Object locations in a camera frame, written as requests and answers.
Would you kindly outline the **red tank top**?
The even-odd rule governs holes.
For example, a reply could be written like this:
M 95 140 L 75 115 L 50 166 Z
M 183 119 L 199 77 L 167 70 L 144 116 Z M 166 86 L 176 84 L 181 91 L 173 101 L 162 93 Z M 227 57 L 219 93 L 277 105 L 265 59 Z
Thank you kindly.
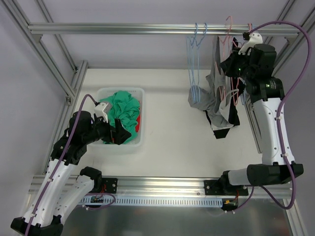
M 139 108 L 138 108 L 138 110 L 139 110 L 139 115 L 138 115 L 138 117 L 137 117 L 137 119 L 136 119 L 136 121 L 137 121 L 137 125 L 135 126 L 135 131 L 136 131 L 136 133 L 139 132 L 139 130 L 140 130 L 140 125 L 141 125 L 141 102 L 140 102 L 140 101 L 138 101 L 138 102 L 139 102 Z

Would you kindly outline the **green tank top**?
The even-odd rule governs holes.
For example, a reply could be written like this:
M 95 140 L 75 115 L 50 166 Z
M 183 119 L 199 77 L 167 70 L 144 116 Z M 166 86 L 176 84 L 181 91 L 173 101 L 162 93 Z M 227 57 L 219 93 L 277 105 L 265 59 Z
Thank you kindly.
M 135 131 L 137 125 L 137 117 L 139 115 L 139 102 L 134 98 L 131 93 L 125 90 L 120 90 L 113 93 L 113 95 L 100 99 L 100 102 L 109 102 L 112 105 L 111 110 L 107 113 L 111 126 L 115 126 L 115 119 L 121 120 L 121 123 L 125 130 L 131 133 L 131 137 L 128 138 L 124 144 L 128 144 L 135 138 L 138 133 Z

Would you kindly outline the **grey garment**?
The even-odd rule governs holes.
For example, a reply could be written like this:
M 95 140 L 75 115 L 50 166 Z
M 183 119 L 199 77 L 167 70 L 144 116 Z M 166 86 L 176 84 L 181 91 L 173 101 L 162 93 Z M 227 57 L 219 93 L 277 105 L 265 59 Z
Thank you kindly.
M 229 129 L 239 125 L 239 118 L 237 110 L 232 102 L 232 89 L 230 79 L 226 78 L 227 94 L 223 101 L 220 100 L 218 89 L 218 76 L 215 69 L 215 40 L 213 39 L 212 61 L 210 74 L 206 76 L 206 81 L 209 87 L 207 89 L 201 88 L 201 101 L 193 102 L 191 92 L 189 92 L 188 102 L 192 108 L 204 111 L 208 120 L 210 121 L 213 130 Z

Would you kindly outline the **light blue wire hanger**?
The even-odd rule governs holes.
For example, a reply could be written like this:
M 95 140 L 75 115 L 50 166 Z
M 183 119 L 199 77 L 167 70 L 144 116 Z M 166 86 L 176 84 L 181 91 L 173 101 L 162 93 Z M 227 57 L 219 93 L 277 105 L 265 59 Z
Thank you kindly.
M 194 46 L 196 36 L 198 32 L 198 24 L 195 23 L 195 30 L 193 36 L 186 37 L 186 49 L 187 49 L 187 65 L 189 73 L 190 91 L 193 102 L 197 102 L 196 84 L 194 79 Z

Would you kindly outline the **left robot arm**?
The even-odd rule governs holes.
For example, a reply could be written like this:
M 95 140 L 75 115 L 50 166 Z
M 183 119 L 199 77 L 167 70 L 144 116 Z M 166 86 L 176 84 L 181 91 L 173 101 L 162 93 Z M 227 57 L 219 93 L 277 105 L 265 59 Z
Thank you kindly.
M 99 140 L 121 145 L 131 133 L 115 119 L 115 125 L 87 111 L 77 111 L 62 137 L 54 144 L 45 179 L 26 213 L 14 218 L 10 227 L 23 236 L 59 236 L 79 202 L 88 193 L 102 190 L 102 172 L 92 167 L 81 170 L 75 184 L 65 194 L 63 188 L 86 153 Z

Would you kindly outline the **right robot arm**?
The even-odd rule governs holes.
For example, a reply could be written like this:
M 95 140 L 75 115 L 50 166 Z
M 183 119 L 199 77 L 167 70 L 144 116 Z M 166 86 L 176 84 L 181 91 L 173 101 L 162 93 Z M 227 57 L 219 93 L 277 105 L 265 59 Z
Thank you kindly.
M 242 78 L 250 96 L 262 140 L 262 162 L 244 169 L 225 171 L 211 188 L 224 195 L 240 194 L 246 185 L 286 184 L 299 177 L 304 168 L 290 150 L 284 121 L 284 88 L 273 77 L 276 51 L 273 46 L 256 44 L 245 52 L 234 48 L 220 63 L 226 76 Z

